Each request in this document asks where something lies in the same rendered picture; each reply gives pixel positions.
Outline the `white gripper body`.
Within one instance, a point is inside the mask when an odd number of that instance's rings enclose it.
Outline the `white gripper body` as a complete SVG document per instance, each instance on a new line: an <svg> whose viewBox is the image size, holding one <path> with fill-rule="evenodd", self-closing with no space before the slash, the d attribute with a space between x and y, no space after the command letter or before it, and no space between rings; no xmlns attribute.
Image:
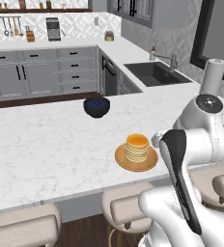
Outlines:
<svg viewBox="0 0 224 247"><path fill-rule="evenodd" d="M159 147L159 141L162 138L162 136L164 135L164 131L158 131L153 137L152 137L152 144L154 148L158 148Z"/></svg>

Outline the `golden pancake stack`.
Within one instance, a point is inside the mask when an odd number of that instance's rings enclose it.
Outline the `golden pancake stack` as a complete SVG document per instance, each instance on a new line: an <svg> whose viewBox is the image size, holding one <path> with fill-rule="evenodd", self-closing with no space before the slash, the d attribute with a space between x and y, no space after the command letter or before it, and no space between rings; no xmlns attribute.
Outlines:
<svg viewBox="0 0 224 247"><path fill-rule="evenodd" d="M143 162L149 154L149 140L146 136L133 133L126 138L126 158L132 162Z"/></svg>

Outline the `brown round plate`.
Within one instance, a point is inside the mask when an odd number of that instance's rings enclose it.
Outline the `brown round plate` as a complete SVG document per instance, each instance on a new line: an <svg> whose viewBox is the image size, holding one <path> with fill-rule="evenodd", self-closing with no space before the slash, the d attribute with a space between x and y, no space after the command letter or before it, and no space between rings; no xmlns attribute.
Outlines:
<svg viewBox="0 0 224 247"><path fill-rule="evenodd" d="M115 160L116 162L126 170L132 172L146 172L151 170L157 162L158 162L158 155L153 148L150 148L148 157L143 162L132 162L126 158L126 145L122 144L117 147L115 151Z"/></svg>

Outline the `grey sink cupboard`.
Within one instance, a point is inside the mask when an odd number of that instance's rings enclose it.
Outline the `grey sink cupboard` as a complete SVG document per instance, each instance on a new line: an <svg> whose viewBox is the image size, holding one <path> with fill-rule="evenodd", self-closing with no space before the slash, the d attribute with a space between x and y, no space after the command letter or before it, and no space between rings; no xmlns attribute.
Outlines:
<svg viewBox="0 0 224 247"><path fill-rule="evenodd" d="M118 70L117 83L119 95L141 93L141 89L138 88L121 70Z"/></svg>

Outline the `dark sink basin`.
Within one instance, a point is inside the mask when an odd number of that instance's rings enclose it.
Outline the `dark sink basin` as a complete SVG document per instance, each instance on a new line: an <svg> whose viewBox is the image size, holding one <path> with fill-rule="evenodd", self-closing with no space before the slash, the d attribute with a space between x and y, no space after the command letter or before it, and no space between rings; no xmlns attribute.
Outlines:
<svg viewBox="0 0 224 247"><path fill-rule="evenodd" d="M125 64L125 67L147 87L190 83L188 78L177 71L171 72L161 62Z"/></svg>

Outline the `dark blue bowl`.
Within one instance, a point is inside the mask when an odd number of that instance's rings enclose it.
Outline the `dark blue bowl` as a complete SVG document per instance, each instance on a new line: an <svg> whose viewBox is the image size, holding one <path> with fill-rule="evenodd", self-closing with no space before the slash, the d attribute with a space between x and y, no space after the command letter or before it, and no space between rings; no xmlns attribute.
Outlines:
<svg viewBox="0 0 224 247"><path fill-rule="evenodd" d="M110 101L105 97L86 98L83 102L85 112L92 118L102 118L110 110Z"/></svg>

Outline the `beige padded stool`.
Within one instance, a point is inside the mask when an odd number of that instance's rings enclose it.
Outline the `beige padded stool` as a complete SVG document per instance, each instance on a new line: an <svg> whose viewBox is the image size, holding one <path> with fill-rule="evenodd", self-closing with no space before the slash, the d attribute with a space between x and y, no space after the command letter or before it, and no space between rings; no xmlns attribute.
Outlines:
<svg viewBox="0 0 224 247"><path fill-rule="evenodd" d="M107 247L122 247L122 235L143 236L151 226L151 219L141 212L139 194L152 189L150 182L137 183L104 191L101 207L107 221Z"/></svg>
<svg viewBox="0 0 224 247"><path fill-rule="evenodd" d="M224 165L208 165L190 170L189 174L201 193L202 204L208 208L224 209Z"/></svg>
<svg viewBox="0 0 224 247"><path fill-rule="evenodd" d="M0 214L0 247L57 247L62 216L54 204Z"/></svg>

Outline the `black dishwasher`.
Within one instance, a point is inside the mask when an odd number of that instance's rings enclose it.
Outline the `black dishwasher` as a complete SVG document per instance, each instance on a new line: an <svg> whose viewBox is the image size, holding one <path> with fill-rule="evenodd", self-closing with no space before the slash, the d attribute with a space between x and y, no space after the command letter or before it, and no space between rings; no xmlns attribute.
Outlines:
<svg viewBox="0 0 224 247"><path fill-rule="evenodd" d="M112 61L105 56L102 56L101 71L104 94L115 96L117 94L117 72Z"/></svg>

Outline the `silver tap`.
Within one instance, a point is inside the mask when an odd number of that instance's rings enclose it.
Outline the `silver tap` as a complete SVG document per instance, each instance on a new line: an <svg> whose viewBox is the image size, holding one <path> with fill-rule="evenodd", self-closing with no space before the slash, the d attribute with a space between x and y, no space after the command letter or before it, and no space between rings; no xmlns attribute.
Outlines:
<svg viewBox="0 0 224 247"><path fill-rule="evenodd" d="M157 58L163 58L163 59L169 59L171 61L170 63L170 72L174 72L175 69L178 68L178 59L176 54L172 54L171 57L166 57L162 55L155 55Z"/></svg>

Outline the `white paper towel roll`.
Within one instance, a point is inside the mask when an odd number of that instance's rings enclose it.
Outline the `white paper towel roll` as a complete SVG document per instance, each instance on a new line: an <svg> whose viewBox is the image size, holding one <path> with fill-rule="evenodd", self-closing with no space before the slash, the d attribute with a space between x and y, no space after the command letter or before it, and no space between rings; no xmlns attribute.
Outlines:
<svg viewBox="0 0 224 247"><path fill-rule="evenodd" d="M200 94L216 96L224 75L224 60L208 59L205 66Z"/></svg>

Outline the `black framed window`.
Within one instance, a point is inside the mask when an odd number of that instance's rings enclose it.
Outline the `black framed window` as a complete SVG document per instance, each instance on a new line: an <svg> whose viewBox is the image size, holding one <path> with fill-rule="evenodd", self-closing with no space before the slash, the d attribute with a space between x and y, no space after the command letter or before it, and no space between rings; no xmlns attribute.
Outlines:
<svg viewBox="0 0 224 247"><path fill-rule="evenodd" d="M198 19L197 30L190 57L190 63L200 69L204 69L208 57L203 55L205 42L209 30L210 19L215 0L203 0Z"/></svg>

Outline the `grey base cupboard run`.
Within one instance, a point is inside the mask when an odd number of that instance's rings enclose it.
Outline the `grey base cupboard run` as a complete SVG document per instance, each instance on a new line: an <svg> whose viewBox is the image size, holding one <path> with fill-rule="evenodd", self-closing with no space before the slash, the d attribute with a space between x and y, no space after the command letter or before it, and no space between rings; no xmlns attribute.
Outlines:
<svg viewBox="0 0 224 247"><path fill-rule="evenodd" d="M0 101L95 92L94 46L0 51Z"/></svg>

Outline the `grey glass wall cupboards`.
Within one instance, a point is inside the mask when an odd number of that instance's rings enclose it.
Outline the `grey glass wall cupboards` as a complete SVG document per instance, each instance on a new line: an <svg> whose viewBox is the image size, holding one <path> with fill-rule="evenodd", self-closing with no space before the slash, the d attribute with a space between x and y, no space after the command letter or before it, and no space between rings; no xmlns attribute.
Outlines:
<svg viewBox="0 0 224 247"><path fill-rule="evenodd" d="M155 28L182 28L190 0L107 0L108 11Z"/></svg>

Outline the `dark wooden wall shelf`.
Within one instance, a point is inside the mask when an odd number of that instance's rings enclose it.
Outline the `dark wooden wall shelf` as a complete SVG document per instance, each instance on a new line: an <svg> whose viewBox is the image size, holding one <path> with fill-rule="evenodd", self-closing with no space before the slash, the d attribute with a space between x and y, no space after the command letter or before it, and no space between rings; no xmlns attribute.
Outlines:
<svg viewBox="0 0 224 247"><path fill-rule="evenodd" d="M91 13L91 9L3 9L0 14Z"/></svg>

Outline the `rail with hanging tools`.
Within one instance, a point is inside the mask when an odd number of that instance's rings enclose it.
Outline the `rail with hanging tools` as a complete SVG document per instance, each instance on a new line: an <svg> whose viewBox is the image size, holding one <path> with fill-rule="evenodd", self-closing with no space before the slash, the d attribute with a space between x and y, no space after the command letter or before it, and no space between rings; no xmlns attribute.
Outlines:
<svg viewBox="0 0 224 247"><path fill-rule="evenodd" d="M4 35L6 37L22 37L21 16L2 15L1 20L4 26Z"/></svg>

